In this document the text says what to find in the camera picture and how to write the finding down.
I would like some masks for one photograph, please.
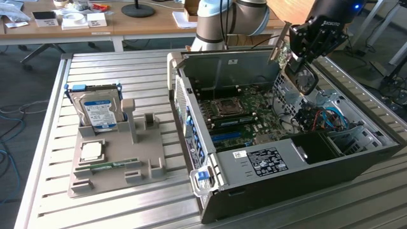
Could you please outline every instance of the metal table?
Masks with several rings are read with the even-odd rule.
[[[167,54],[173,50],[75,54],[61,62],[22,207],[20,228],[397,228],[407,224],[407,150],[354,181],[270,207],[202,225],[167,98]],[[407,138],[406,123],[378,103],[337,65],[322,65],[386,123]],[[135,116],[161,118],[170,177],[166,181],[71,199],[67,195],[79,118],[65,97],[69,83],[121,81]],[[330,88],[321,80],[319,86]]]

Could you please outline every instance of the green circuit board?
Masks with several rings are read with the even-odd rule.
[[[239,96],[223,98],[222,100],[201,101],[202,113],[207,120],[214,119],[214,117],[222,117],[222,113],[219,111],[219,101],[226,100],[235,101],[235,104],[239,104],[239,110],[243,113],[257,113],[257,120],[247,124],[214,128],[214,125],[211,126],[210,123],[207,123],[210,135],[213,137],[218,152],[278,141],[281,137],[287,134],[287,131],[281,125],[278,114],[271,109],[270,97],[270,91],[261,91],[258,88],[249,86],[242,88],[242,93]],[[230,139],[222,139],[219,141],[214,140],[217,136],[234,133],[241,133],[241,136]]]

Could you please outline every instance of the wooden desk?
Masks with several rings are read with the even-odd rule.
[[[103,4],[110,5],[114,12],[113,15],[107,15],[107,27],[63,31],[61,26],[38,27],[33,20],[29,26],[10,29],[4,25],[4,23],[10,23],[10,20],[4,17],[0,23],[0,45],[113,41],[115,51],[122,52],[123,40],[195,36],[197,29],[181,29],[177,26],[173,18],[173,11],[177,10],[150,5],[157,10],[155,15],[147,18],[131,18],[122,13],[122,7],[131,4],[130,2],[105,2]],[[181,3],[175,2],[162,2],[161,4],[174,8],[183,7]],[[34,19],[34,11],[55,9],[57,6],[51,0],[39,0],[38,2],[24,2],[23,12]],[[270,34],[271,30],[283,26],[285,23],[271,14],[265,33]]]

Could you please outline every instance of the hard drive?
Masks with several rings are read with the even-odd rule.
[[[93,126],[101,133],[117,129],[118,122],[126,121],[121,107],[122,85],[74,85],[66,95],[70,98],[83,126]]]

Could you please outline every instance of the office chair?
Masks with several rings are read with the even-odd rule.
[[[97,45],[94,42],[89,42],[89,46],[91,48],[97,48]],[[49,48],[55,48],[62,54],[66,53],[66,51],[62,49],[62,47],[55,44],[55,43],[51,43],[51,44],[43,44],[22,61],[22,65],[23,65],[23,69],[26,71],[33,71],[33,66],[30,64],[27,64],[27,62],[35,58],[42,52],[45,52]],[[26,45],[19,45],[19,49],[23,50],[23,51],[27,51],[29,48]]]

